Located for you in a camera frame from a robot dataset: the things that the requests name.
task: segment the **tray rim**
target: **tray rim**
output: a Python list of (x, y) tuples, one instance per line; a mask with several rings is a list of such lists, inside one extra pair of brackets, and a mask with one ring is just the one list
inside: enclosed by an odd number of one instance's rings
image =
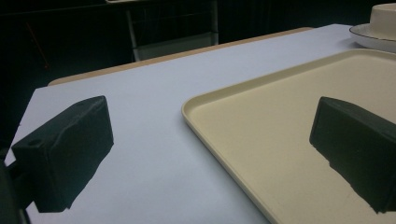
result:
[(216, 102), (217, 100), (239, 94), (243, 91), (249, 91), (255, 88), (259, 88), (262, 85), (267, 85), (282, 80), (284, 78), (293, 77), (299, 75), (302, 72), (315, 68), (320, 68), (321, 66), (330, 63), (340, 62), (344, 59), (355, 56), (372, 56), (372, 57), (380, 57), (380, 58), (391, 59), (396, 61), (395, 53), (385, 52), (377, 49), (350, 49), (327, 57), (319, 58), (314, 61), (301, 63), (298, 65), (294, 65), (292, 67), (278, 70), (273, 73), (269, 73), (267, 75), (254, 77), (252, 79), (248, 79), (233, 85), (225, 86), (223, 88), (219, 88), (213, 91), (204, 92), (202, 94), (191, 97), (181, 107), (183, 118), (186, 121), (186, 123), (189, 125), (189, 127), (198, 136), (198, 138), (206, 146), (206, 148), (209, 149), (211, 154), (217, 159), (217, 161), (233, 178), (233, 180), (238, 184), (238, 186), (246, 193), (249, 199), (255, 203), (255, 205), (259, 208), (259, 210), (265, 215), (265, 217), (271, 223), (283, 223), (283, 222), (279, 217), (276, 216), (276, 214), (271, 213), (271, 208), (268, 206), (268, 204), (266, 204), (265, 202), (261, 202), (258, 199), (259, 198), (258, 194), (254, 192), (254, 190), (247, 185), (246, 181), (244, 181), (244, 178), (240, 174), (238, 174), (238, 172), (231, 165), (229, 165), (227, 160), (221, 157), (220, 154), (212, 147), (213, 144), (211, 144), (210, 141), (208, 141), (207, 138), (205, 138), (205, 134), (195, 128), (194, 121), (189, 117), (189, 114), (193, 109), (195, 109), (198, 106)]

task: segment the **dark green object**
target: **dark green object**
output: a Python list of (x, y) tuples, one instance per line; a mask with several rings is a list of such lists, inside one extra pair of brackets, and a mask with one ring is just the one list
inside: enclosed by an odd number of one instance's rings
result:
[(0, 223), (30, 223), (24, 209), (20, 207), (11, 176), (2, 161), (0, 161), (0, 199)]
[(309, 141), (378, 213), (396, 211), (396, 125), (322, 97)]
[(112, 146), (106, 98), (98, 96), (71, 105), (12, 150), (38, 211), (48, 213), (70, 208)]

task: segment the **cream tray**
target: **cream tray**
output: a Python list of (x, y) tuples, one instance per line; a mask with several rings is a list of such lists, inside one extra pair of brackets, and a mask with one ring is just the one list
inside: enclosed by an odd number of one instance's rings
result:
[(396, 54), (346, 51), (196, 96), (182, 113), (272, 223), (396, 223), (310, 145), (321, 96), (396, 123)]

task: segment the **white paper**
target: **white paper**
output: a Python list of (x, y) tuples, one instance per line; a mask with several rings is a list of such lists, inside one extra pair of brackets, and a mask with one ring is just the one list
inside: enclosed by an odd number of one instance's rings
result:
[(354, 49), (348, 29), (330, 25), (36, 90), (14, 143), (73, 103), (104, 95), (115, 145), (70, 210), (39, 214), (32, 204), (32, 222), (268, 223), (181, 107), (203, 92)]

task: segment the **dark background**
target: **dark background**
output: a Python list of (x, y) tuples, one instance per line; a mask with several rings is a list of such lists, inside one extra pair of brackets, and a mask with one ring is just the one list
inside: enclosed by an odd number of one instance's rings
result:
[[(0, 147), (9, 147), (34, 89), (131, 61), (126, 9), (136, 21), (139, 45), (210, 30), (205, 1), (154, 2), (110, 7), (99, 0), (0, 0)], [(367, 23), (372, 6), (389, 2), (219, 0), (219, 42), (298, 27)]]

